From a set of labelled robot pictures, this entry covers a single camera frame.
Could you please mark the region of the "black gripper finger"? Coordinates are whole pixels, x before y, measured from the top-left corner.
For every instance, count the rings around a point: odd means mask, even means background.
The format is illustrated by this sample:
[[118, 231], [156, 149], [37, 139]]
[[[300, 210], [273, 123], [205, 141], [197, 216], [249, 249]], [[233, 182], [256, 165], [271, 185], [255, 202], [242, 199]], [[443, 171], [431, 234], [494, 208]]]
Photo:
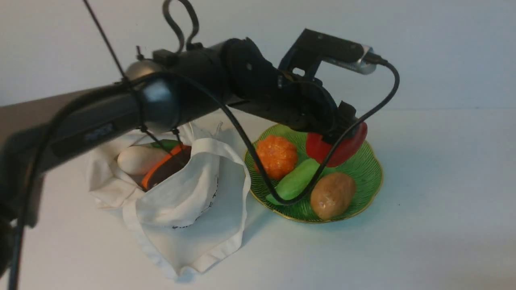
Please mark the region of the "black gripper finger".
[[322, 140], [325, 143], [330, 145], [334, 145], [337, 141], [343, 136], [343, 139], [352, 139], [357, 134], [361, 125], [357, 125], [355, 127], [352, 126], [353, 123], [337, 123], [336, 127], [332, 130], [328, 131], [326, 134], [322, 135]]

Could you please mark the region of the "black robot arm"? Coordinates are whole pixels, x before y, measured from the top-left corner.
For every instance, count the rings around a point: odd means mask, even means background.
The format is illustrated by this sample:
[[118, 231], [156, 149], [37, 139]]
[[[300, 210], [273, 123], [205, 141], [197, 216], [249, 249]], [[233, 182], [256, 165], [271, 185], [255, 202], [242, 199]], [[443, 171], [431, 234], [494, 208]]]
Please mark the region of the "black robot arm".
[[144, 125], [169, 131], [219, 108], [218, 102], [293, 130], [339, 137], [355, 117], [321, 88], [322, 61], [356, 71], [368, 49], [305, 30], [275, 68], [256, 44], [229, 39], [179, 54], [160, 50], [127, 69], [124, 81], [105, 87], [1, 108], [1, 273], [12, 263], [11, 222], [28, 205], [35, 226], [43, 174]]

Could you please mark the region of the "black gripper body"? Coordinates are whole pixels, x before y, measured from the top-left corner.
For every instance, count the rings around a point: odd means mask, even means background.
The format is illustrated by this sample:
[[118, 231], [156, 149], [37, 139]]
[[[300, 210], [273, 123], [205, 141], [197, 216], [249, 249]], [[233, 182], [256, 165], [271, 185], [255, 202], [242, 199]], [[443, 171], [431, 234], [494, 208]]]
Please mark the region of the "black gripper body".
[[336, 139], [357, 120], [353, 106], [335, 103], [321, 83], [289, 80], [276, 69], [243, 70], [230, 77], [229, 106], [292, 130]]

